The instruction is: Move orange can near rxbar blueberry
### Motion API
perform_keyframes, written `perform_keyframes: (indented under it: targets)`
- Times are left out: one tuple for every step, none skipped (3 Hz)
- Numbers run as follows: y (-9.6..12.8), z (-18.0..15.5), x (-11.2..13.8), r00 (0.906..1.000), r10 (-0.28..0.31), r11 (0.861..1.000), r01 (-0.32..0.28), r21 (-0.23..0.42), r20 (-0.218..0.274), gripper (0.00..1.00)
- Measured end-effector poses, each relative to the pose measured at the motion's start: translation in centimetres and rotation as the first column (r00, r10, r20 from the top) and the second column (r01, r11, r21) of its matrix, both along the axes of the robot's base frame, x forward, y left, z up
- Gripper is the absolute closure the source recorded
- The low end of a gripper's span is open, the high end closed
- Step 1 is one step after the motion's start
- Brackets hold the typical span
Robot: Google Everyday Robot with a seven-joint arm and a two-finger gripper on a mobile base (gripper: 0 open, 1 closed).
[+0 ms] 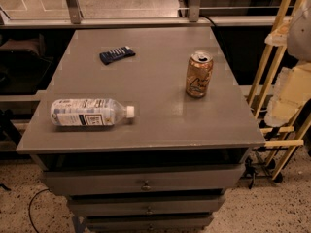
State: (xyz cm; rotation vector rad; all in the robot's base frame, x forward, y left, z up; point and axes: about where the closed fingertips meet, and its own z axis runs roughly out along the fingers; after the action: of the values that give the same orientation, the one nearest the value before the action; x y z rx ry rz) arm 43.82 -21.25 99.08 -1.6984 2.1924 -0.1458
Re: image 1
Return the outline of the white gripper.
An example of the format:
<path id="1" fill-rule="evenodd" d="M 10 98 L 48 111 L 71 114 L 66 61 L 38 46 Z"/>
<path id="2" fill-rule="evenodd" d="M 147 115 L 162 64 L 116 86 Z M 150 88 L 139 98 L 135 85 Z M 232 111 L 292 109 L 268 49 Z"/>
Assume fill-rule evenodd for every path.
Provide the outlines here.
<path id="1" fill-rule="evenodd" d="M 264 117 L 266 125 L 281 127 L 311 99 L 311 63 L 292 69 L 283 67 L 278 74 Z"/>

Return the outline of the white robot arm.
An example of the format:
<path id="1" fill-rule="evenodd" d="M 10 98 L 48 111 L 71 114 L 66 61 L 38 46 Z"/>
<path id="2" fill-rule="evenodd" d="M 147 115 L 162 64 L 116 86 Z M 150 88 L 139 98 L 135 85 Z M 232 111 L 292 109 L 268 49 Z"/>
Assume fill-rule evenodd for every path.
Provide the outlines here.
<path id="1" fill-rule="evenodd" d="M 286 47 L 288 54 L 298 60 L 293 68 L 283 67 L 278 74 L 264 117 L 266 125 L 281 127 L 311 99 L 311 0 L 306 0 L 291 20 L 264 41 Z"/>

